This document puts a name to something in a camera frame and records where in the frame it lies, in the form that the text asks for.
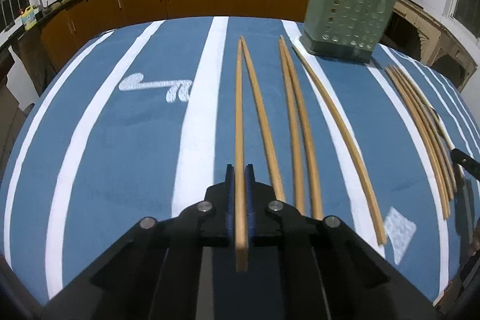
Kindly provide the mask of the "cream carved sideboard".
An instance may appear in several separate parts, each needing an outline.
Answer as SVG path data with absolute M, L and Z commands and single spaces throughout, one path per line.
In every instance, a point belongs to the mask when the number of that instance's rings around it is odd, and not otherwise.
M 477 64 L 453 34 L 417 4 L 397 0 L 381 43 L 432 67 L 462 91 Z

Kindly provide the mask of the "yellow detergent bottle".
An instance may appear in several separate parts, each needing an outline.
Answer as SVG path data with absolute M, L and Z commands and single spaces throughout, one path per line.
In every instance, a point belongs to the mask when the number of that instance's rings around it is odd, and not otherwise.
M 24 26 L 24 30 L 28 31 L 33 26 L 37 24 L 37 18 L 35 13 L 36 8 L 33 6 L 28 6 L 25 10 L 21 13 L 21 20 Z

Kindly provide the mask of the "blue white striped tablecloth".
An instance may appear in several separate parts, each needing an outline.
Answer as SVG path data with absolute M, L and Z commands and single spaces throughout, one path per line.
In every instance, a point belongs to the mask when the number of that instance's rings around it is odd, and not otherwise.
M 287 20 L 203 17 L 119 28 L 84 45 L 26 119 L 1 183 L 1 254 L 28 292 L 45 304 L 138 220 L 175 217 L 224 179 L 241 36 L 286 200 L 294 191 L 280 36 L 307 108 L 323 211 L 355 230 L 334 142 L 292 48 L 301 32 Z M 385 68 L 412 79 L 471 157 L 479 127 L 450 82 L 393 49 L 377 46 L 366 64 L 315 58 L 360 146 L 387 233 L 383 257 L 434 301 L 479 221 L 479 183 L 466 176 L 444 220 L 422 138 Z

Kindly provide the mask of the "green perforated utensil holder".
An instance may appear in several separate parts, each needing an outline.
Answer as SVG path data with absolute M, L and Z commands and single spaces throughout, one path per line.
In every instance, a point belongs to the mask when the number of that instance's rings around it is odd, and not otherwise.
M 308 0 L 300 40 L 310 54 L 369 62 L 397 0 Z

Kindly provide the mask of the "wooden kitchen base cabinets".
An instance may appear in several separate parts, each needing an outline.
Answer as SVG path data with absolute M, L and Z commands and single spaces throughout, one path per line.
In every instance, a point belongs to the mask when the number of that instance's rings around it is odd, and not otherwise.
M 102 32 L 161 19 L 241 16 L 304 21 L 308 0 L 75 0 L 41 26 L 56 71 Z

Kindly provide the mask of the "wooden chopstick right bundle outer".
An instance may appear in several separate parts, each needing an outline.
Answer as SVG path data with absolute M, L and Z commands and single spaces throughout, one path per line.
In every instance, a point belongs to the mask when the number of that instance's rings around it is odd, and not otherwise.
M 413 91 L 414 97 L 421 102 L 422 107 L 425 110 L 425 113 L 427 113 L 428 119 L 432 123 L 433 129 L 438 134 L 438 138 L 443 139 L 443 141 L 439 141 L 439 145 L 440 145 L 443 163 L 446 166 L 447 172 L 450 176 L 451 190 L 449 191 L 449 196 L 450 196 L 450 199 L 452 200 L 454 198 L 454 195 L 458 192 L 458 183 L 456 182 L 453 163 L 451 162 L 451 159 L 448 156 L 448 140 L 447 140 L 446 131 L 442 126 L 442 124 L 440 124 L 439 116 L 435 112 L 434 108 L 427 102 L 425 95 L 422 93 L 422 91 L 420 91 L 419 87 L 416 87 L 414 85 L 413 80 L 409 78 L 404 71 L 402 71 L 399 67 L 396 67 L 396 68 L 399 74 L 401 75 L 401 77 L 403 78 L 403 80 L 407 82 L 408 87 L 410 87 L 411 90 Z

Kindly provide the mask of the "wooden chopstick bundle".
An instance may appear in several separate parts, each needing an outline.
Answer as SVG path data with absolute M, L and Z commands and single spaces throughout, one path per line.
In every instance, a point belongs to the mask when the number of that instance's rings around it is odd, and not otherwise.
M 413 101 L 411 94 L 407 91 L 406 87 L 404 87 L 404 84 L 400 81 L 400 78 L 395 75 L 392 69 L 392 66 L 387 66 L 385 68 L 385 71 L 387 75 L 390 77 L 397 91 L 400 93 L 400 96 L 402 97 L 403 102 L 407 106 L 408 112 L 411 115 L 418 132 L 420 133 L 421 140 L 427 152 L 427 157 L 433 169 L 434 180 L 437 184 L 437 188 L 439 191 L 440 204 L 441 204 L 441 209 L 443 213 L 442 218 L 444 220 L 447 220 L 451 215 L 451 210 L 450 210 L 449 201 L 445 193 L 446 183 L 445 183 L 445 179 L 443 177 L 442 171 L 440 169 L 439 161 L 437 159 L 437 154 L 434 151 L 431 138 L 429 137 L 426 131 L 425 121 L 423 119 L 423 116 L 421 115 L 417 104 Z
M 422 107 L 425 110 L 425 113 L 427 113 L 428 119 L 432 123 L 433 129 L 438 134 L 438 138 L 443 139 L 443 141 L 439 141 L 439 145 L 440 145 L 443 163 L 446 166 L 447 172 L 450 176 L 451 190 L 449 191 L 449 196 L 450 196 L 450 199 L 452 200 L 454 198 L 454 195 L 458 192 L 458 183 L 456 182 L 453 163 L 451 162 L 451 159 L 448 156 L 448 140 L 447 140 L 446 131 L 442 126 L 442 124 L 440 124 L 439 116 L 435 112 L 434 108 L 427 102 L 425 95 L 422 93 L 422 91 L 420 91 L 419 87 L 416 87 L 414 85 L 413 80 L 409 78 L 404 71 L 402 71 L 399 67 L 396 67 L 396 68 L 399 74 L 401 75 L 401 77 L 403 78 L 403 80 L 407 82 L 408 87 L 410 87 L 411 90 L 413 91 L 414 97 L 421 102 Z
M 410 87 L 408 87 L 407 85 L 407 82 L 403 80 L 403 78 L 401 77 L 401 75 L 399 74 L 397 68 L 397 66 L 392 66 L 392 69 L 395 73 L 396 76 L 398 76 L 400 78 L 400 81 L 404 84 L 404 87 L 406 87 L 407 91 L 411 94 L 412 98 L 413 98 L 413 101 L 417 104 L 418 106 L 418 109 L 421 113 L 421 115 L 423 116 L 423 119 L 425 121 L 425 127 L 426 127 L 426 131 L 429 135 L 429 137 L 431 138 L 431 142 L 432 142 L 432 145 L 433 145 L 433 150 L 436 152 L 437 154 L 437 159 L 439 161 L 439 165 L 440 165 L 440 169 L 442 171 L 442 174 L 443 174 L 443 177 L 445 179 L 445 193 L 446 193 L 446 197 L 448 199 L 449 202 L 451 202 L 452 200 L 450 199 L 450 196 L 449 196 L 449 191 L 451 190 L 450 188 L 450 185 L 451 185 L 451 182 L 450 182 L 450 176 L 447 172 L 447 168 L 446 166 L 444 165 L 443 163 L 443 158 L 442 158 L 442 154 L 441 154 L 441 150 L 440 150 L 440 145 L 439 145 L 439 141 L 440 138 L 438 138 L 438 134 L 436 133 L 436 131 L 433 129 L 432 127 L 432 123 L 431 121 L 428 119 L 427 117 L 427 113 L 425 113 L 425 110 L 423 109 L 422 107 L 422 103 L 414 97 L 414 94 L 413 94 L 413 91 L 411 90 Z
M 443 217 L 448 218 L 451 214 L 450 201 L 453 199 L 455 179 L 452 176 L 452 170 L 447 166 L 443 153 L 444 149 L 434 130 L 431 117 L 427 114 L 425 105 L 400 69 L 396 66 L 388 66 L 385 70 L 407 105 L 414 124 L 421 134 L 421 139 L 433 167 L 435 181 L 439 187 Z

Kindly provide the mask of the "wooden chopstick right bundle inner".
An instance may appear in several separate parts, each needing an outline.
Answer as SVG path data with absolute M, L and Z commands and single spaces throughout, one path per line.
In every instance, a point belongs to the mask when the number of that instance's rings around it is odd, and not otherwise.
M 400 96 L 402 97 L 403 102 L 407 106 L 408 112 L 411 115 L 418 132 L 420 133 L 421 140 L 427 152 L 427 157 L 433 169 L 434 180 L 437 184 L 437 188 L 439 191 L 440 204 L 441 204 L 441 209 L 443 213 L 442 218 L 444 220 L 447 220 L 451 215 L 451 210 L 450 210 L 449 201 L 445 193 L 446 183 L 445 183 L 445 179 L 443 177 L 442 171 L 440 169 L 439 161 L 437 159 L 437 154 L 434 151 L 431 138 L 429 137 L 426 131 L 425 121 L 423 119 L 423 116 L 421 115 L 417 104 L 413 101 L 411 94 L 407 91 L 406 87 L 404 87 L 404 84 L 400 81 L 400 78 L 395 75 L 392 69 L 392 66 L 387 66 L 385 68 L 385 71 L 387 75 L 390 77 L 397 91 L 400 93 Z

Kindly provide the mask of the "wooden chopstick on white stripe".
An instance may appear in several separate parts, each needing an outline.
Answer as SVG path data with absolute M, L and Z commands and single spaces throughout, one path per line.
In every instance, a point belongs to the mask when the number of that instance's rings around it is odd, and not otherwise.
M 375 251 L 384 256 L 386 232 L 374 188 L 360 146 L 343 106 L 319 62 L 299 40 L 292 45 L 314 89 L 326 119 L 350 199 L 354 228 Z

